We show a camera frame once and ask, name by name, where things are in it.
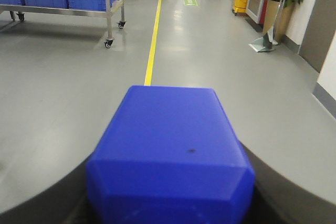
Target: plant pot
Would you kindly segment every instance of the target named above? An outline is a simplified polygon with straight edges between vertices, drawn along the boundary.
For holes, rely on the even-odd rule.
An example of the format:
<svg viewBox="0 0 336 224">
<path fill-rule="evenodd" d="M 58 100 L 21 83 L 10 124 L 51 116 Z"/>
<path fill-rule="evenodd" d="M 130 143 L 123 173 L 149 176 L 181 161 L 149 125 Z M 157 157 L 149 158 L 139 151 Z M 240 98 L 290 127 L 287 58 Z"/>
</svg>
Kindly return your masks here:
<svg viewBox="0 0 336 224">
<path fill-rule="evenodd" d="M 273 1 L 273 0 L 267 1 L 265 22 L 264 22 L 264 28 L 262 31 L 263 34 L 267 33 L 267 31 L 273 25 L 275 16 L 277 15 L 278 6 L 279 6 L 279 2 L 277 1 Z M 276 35 L 275 35 L 275 40 L 279 43 L 281 42 L 283 35 L 287 31 L 287 27 L 290 21 L 290 17 L 292 16 L 293 10 L 294 10 L 294 5 L 290 5 L 284 8 L 282 11 L 281 20 L 278 26 L 276 27 Z"/>
</svg>

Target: baseboard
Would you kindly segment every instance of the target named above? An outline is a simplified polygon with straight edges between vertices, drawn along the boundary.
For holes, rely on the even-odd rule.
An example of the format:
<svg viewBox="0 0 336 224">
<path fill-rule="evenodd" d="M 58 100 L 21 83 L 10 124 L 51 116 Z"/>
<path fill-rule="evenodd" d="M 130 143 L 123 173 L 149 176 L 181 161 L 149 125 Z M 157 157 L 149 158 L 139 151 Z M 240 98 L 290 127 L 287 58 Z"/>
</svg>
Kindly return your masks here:
<svg viewBox="0 0 336 224">
<path fill-rule="evenodd" d="M 300 50 L 300 45 L 296 44 L 294 41 L 292 41 L 290 38 L 288 38 L 286 35 L 282 37 L 282 43 L 289 48 L 293 53 L 297 54 Z"/>
<path fill-rule="evenodd" d="M 313 95 L 315 95 L 330 114 L 336 118 L 336 100 L 318 83 L 316 83 Z"/>
</svg>

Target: white wall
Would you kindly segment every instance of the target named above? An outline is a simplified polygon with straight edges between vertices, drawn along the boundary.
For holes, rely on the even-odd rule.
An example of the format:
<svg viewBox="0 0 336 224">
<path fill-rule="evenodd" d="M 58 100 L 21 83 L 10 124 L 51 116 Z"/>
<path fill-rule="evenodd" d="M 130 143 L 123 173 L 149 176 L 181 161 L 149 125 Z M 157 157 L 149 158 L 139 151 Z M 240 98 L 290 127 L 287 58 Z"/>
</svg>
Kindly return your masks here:
<svg viewBox="0 0 336 224">
<path fill-rule="evenodd" d="M 315 0 L 303 0 L 295 5 L 286 35 L 298 45 L 302 44 L 314 4 Z"/>
<path fill-rule="evenodd" d="M 336 100 L 336 33 L 317 82 Z"/>
</svg>

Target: door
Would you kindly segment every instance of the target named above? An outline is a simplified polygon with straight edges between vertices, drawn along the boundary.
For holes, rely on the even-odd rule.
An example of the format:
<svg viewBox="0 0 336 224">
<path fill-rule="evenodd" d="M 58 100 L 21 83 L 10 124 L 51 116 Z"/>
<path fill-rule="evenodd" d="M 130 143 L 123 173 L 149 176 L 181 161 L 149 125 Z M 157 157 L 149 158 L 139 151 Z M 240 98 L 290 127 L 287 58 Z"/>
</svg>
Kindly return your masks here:
<svg viewBox="0 0 336 224">
<path fill-rule="evenodd" d="M 336 30 L 336 0 L 316 0 L 299 51 L 320 72 Z"/>
</svg>

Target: metal stand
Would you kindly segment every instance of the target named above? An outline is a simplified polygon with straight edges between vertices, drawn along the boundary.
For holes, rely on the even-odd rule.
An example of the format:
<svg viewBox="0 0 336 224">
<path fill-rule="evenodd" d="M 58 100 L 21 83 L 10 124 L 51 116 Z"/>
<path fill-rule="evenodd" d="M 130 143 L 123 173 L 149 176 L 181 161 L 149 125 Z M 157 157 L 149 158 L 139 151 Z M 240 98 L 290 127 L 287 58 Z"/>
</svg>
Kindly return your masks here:
<svg viewBox="0 0 336 224">
<path fill-rule="evenodd" d="M 256 51 L 256 52 L 274 51 L 272 46 L 279 44 L 277 41 L 274 40 L 274 38 L 275 38 L 275 35 L 276 35 L 276 29 L 278 27 L 277 25 L 280 24 L 280 22 L 281 22 L 281 14 L 282 14 L 282 11 L 284 9 L 285 2 L 286 2 L 286 0 L 280 0 L 273 25 L 267 31 L 267 33 L 263 37 L 261 37 L 259 39 L 256 39 L 256 40 L 252 41 L 251 44 L 249 44 L 253 48 L 254 51 Z"/>
<path fill-rule="evenodd" d="M 124 25 L 126 23 L 123 0 L 114 1 L 113 7 L 111 7 L 110 5 L 110 0 L 106 0 L 106 11 L 75 10 L 75 9 L 49 8 L 49 7 L 37 7 L 26 5 L 0 5 L 0 13 L 4 10 L 10 11 L 11 18 L 13 21 L 15 21 L 14 12 L 18 12 L 17 16 L 20 21 L 24 21 L 25 19 L 24 12 L 106 18 L 108 37 L 104 42 L 104 44 L 106 48 L 110 48 L 114 40 L 112 36 L 112 16 L 119 8 L 121 8 L 121 20 L 118 22 L 118 27 L 122 29 L 124 28 Z"/>
</svg>

